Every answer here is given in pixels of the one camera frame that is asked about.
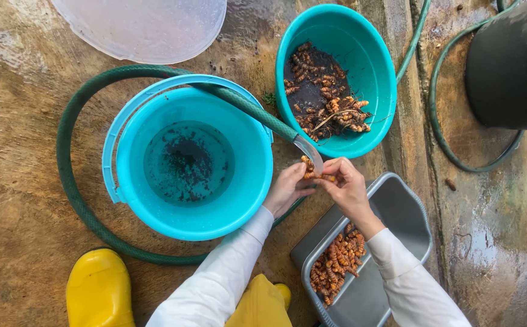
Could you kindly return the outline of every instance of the white sleeve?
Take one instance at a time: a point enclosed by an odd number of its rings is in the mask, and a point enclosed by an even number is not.
[[[444,289],[388,228],[367,245],[400,327],[471,327]]]
[[[241,299],[272,224],[273,215],[261,206],[158,306],[146,326],[223,326]]]

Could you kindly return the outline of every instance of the person's left hand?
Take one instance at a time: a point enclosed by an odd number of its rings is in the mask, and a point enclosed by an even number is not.
[[[286,213],[298,198],[309,196],[316,191],[304,189],[313,184],[311,179],[302,179],[305,173],[306,164],[300,162],[282,170],[277,177],[276,183],[269,189],[263,202],[263,206],[272,213],[274,219]]]

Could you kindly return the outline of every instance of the stained floor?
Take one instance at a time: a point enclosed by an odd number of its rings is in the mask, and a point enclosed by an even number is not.
[[[261,99],[274,88],[274,58],[283,31],[298,13],[324,2],[228,1],[219,41],[177,66],[228,78]],[[339,4],[375,25],[398,66],[420,2]],[[433,1],[417,58],[399,84],[391,130],[381,145],[354,163],[367,179],[396,172],[426,203],[435,235],[426,268],[473,325],[527,326],[527,133],[498,169],[464,173],[437,147],[424,105],[442,46],[464,27],[493,14],[493,4],[486,1]],[[514,132],[485,129],[469,112],[463,87],[468,41],[452,50],[442,67],[437,106],[453,150],[472,165],[482,165],[499,155]],[[64,290],[70,269],[82,253],[103,243],[79,220],[61,188],[54,147],[57,124],[83,82],[123,64],[129,62],[112,59],[71,33],[49,1],[0,0],[0,326],[67,324]],[[73,135],[74,173],[88,205],[121,238],[158,253],[201,254],[217,240],[181,242],[154,233],[126,205],[112,204],[100,174],[100,153],[114,116],[154,81],[121,81],[86,105]],[[276,173],[299,157],[296,147],[279,137],[272,149]],[[446,178],[455,182],[456,191],[445,185]],[[312,326],[316,318],[289,251],[331,205],[324,192],[308,198],[270,233],[254,269],[254,274],[262,272],[291,287],[294,326]],[[139,326],[195,269],[123,258]],[[394,325],[392,318],[388,325]]]

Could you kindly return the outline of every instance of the gray plastic tray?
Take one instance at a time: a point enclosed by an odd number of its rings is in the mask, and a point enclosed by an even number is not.
[[[384,173],[367,183],[370,206],[383,224],[398,237],[405,247],[424,263],[433,240],[427,224],[427,213],[415,193],[394,173]],[[324,309],[322,298],[310,286],[312,265],[336,235],[350,220],[333,205],[290,252],[290,257],[302,272],[302,283],[319,319],[327,327],[382,326],[391,315],[383,279],[370,251],[361,258],[358,278],[347,273],[334,304]]]

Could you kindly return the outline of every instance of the hand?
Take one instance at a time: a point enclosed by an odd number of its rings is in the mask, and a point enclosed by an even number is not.
[[[274,219],[288,211],[298,198],[309,196],[316,191],[315,189],[304,189],[304,187],[314,184],[312,180],[302,179],[305,172],[305,163],[300,162],[292,165],[282,170],[276,183],[269,189],[263,206],[272,213]]]
[[[344,215],[369,240],[385,227],[370,208],[369,198],[366,195],[365,177],[346,158],[336,158],[324,163],[322,174],[335,175],[336,173],[342,174],[343,182],[329,182],[324,179],[315,179],[313,182],[328,192]]]

